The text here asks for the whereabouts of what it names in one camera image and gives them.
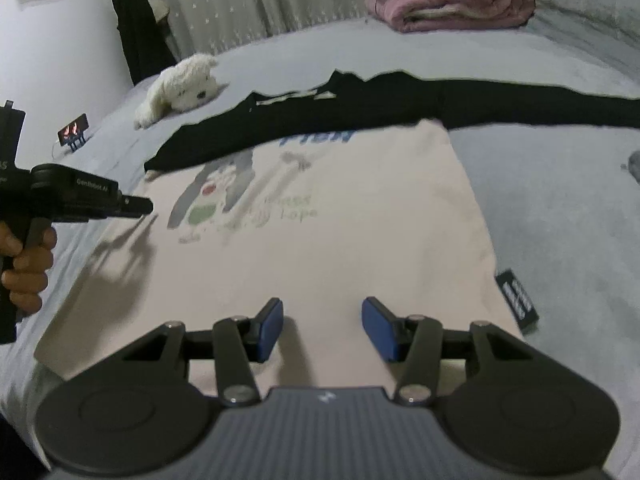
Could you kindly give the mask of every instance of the white t-shirt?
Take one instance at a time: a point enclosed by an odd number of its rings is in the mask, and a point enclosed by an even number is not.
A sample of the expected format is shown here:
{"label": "white t-shirt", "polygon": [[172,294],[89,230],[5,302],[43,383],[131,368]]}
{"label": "white t-shirt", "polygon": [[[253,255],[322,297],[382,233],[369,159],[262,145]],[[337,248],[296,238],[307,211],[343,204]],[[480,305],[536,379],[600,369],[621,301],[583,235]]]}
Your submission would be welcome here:
{"label": "white t-shirt", "polygon": [[[271,297],[288,319],[254,366],[264,394],[276,384],[391,393],[394,370],[362,329],[367,296],[398,316],[458,330],[485,319],[518,335],[484,219],[435,123],[282,139],[138,192],[153,214],[111,223],[36,350],[65,378],[167,320],[204,330]],[[441,391],[461,370],[443,366]],[[192,363],[190,378],[215,391],[211,362]]]}

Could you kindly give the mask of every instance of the shirt tag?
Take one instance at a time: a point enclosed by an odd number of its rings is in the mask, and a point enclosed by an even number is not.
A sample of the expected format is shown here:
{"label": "shirt tag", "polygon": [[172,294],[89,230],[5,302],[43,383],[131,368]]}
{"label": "shirt tag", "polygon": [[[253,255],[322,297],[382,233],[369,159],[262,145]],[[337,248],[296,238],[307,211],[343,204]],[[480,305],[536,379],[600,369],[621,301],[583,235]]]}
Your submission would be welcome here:
{"label": "shirt tag", "polygon": [[507,300],[520,331],[523,334],[531,332],[536,327],[540,316],[513,271],[511,269],[505,270],[495,277],[495,281],[500,287],[504,299]]}

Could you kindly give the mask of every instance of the white stuffed toy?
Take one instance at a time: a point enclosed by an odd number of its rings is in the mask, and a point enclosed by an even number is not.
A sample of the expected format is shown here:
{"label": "white stuffed toy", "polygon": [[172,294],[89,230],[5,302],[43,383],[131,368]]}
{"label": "white stuffed toy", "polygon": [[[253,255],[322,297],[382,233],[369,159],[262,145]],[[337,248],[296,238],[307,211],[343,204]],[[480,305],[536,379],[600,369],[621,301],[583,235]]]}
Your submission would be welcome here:
{"label": "white stuffed toy", "polygon": [[211,54],[193,54],[162,70],[136,109],[135,129],[148,128],[171,110],[186,112],[211,101],[220,91],[210,74],[216,65]]}

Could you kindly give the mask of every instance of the finger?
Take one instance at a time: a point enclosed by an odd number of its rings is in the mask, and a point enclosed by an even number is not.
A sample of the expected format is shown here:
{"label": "finger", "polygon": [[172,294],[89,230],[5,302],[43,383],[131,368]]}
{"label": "finger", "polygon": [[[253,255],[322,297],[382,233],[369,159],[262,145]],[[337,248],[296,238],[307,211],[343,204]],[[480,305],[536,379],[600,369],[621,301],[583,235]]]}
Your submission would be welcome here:
{"label": "finger", "polygon": [[14,258],[14,269],[20,272],[40,273],[53,266],[53,254],[38,246],[23,250]]}
{"label": "finger", "polygon": [[12,234],[9,226],[0,222],[0,254],[2,256],[15,256],[22,250],[20,240]]}
{"label": "finger", "polygon": [[38,294],[47,288],[47,275],[16,272],[6,270],[2,273],[2,284],[4,288],[12,292],[22,292],[24,294]]}
{"label": "finger", "polygon": [[47,228],[42,236],[42,245],[49,251],[52,251],[58,243],[58,233],[53,227]]}
{"label": "finger", "polygon": [[42,300],[37,294],[22,294],[12,292],[9,294],[11,302],[25,314],[35,314],[42,307]]}

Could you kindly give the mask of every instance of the bed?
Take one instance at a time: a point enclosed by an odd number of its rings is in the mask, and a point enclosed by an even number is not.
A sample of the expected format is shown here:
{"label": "bed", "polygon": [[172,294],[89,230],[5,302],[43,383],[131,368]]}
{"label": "bed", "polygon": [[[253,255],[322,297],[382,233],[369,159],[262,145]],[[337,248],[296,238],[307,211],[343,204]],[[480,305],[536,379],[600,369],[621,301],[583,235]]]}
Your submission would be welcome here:
{"label": "bed", "polygon": [[[544,5],[518,30],[402,36],[373,20],[332,23],[219,56],[216,78],[229,85],[215,101],[135,132],[133,111],[151,80],[140,83],[67,163],[132,192],[143,178],[142,163],[181,124],[223,112],[254,90],[311,88],[335,69],[364,78],[405,70],[421,78],[557,84],[638,98],[640,43],[634,41]],[[452,131],[450,141],[482,209],[498,269],[514,269],[540,314],[527,340],[612,395],[622,428],[607,469],[621,480],[638,478],[640,189],[621,169],[639,147],[638,132],[510,124]],[[2,412],[39,453],[34,414],[61,379],[34,359],[34,348],[107,224],[59,227],[46,307],[21,324],[16,344],[0,348]]]}

